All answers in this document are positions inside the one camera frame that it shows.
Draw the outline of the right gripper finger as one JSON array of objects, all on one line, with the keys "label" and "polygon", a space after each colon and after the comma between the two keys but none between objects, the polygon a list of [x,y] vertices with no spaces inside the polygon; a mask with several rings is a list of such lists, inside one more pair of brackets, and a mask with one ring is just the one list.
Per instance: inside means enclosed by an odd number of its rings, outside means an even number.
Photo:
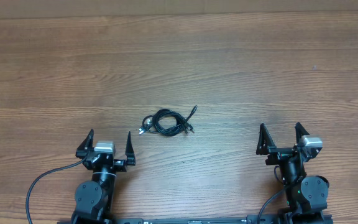
[{"label": "right gripper finger", "polygon": [[296,143],[300,142],[302,136],[309,135],[309,132],[303,127],[300,122],[297,122],[295,125],[295,133],[296,133]]},{"label": "right gripper finger", "polygon": [[257,155],[268,155],[277,151],[277,147],[264,123],[260,124]]}]

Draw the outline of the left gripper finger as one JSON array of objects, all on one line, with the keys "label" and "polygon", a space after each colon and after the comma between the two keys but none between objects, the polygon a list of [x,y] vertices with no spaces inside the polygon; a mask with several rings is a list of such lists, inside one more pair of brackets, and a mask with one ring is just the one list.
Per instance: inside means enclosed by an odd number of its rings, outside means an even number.
[{"label": "left gripper finger", "polygon": [[77,158],[85,158],[93,148],[94,129],[91,129],[83,140],[83,142],[77,147],[75,156]]},{"label": "left gripper finger", "polygon": [[131,132],[128,132],[128,135],[127,135],[125,155],[127,157],[126,164],[128,166],[134,166],[135,165],[135,152],[134,152],[134,149],[132,146]]}]

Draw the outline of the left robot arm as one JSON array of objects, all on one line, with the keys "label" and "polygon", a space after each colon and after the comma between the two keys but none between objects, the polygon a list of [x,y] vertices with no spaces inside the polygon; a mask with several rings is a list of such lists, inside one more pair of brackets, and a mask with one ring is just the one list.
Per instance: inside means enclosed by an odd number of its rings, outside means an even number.
[{"label": "left robot arm", "polygon": [[92,176],[91,180],[81,183],[75,190],[76,206],[71,224],[116,223],[111,213],[116,174],[136,164],[131,135],[127,136],[125,159],[114,157],[116,149],[112,141],[98,141],[94,144],[93,140],[94,131],[90,130],[76,149],[75,156],[81,159]]}]

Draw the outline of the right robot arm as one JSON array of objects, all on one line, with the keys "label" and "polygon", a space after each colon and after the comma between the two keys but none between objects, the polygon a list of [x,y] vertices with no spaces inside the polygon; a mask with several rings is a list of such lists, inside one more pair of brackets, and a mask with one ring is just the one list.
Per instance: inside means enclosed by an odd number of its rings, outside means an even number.
[{"label": "right robot arm", "polygon": [[[283,189],[262,205],[255,222],[332,224],[332,216],[323,213],[328,207],[329,181],[320,175],[308,176],[304,167],[304,163],[321,152],[323,141],[319,136],[311,135],[301,123],[296,123],[295,134],[293,147],[279,148],[266,125],[260,125],[256,154],[266,155],[265,164],[280,170],[281,176],[276,179]],[[264,215],[267,206],[282,194],[286,195],[287,207],[281,208],[276,215]]]}]

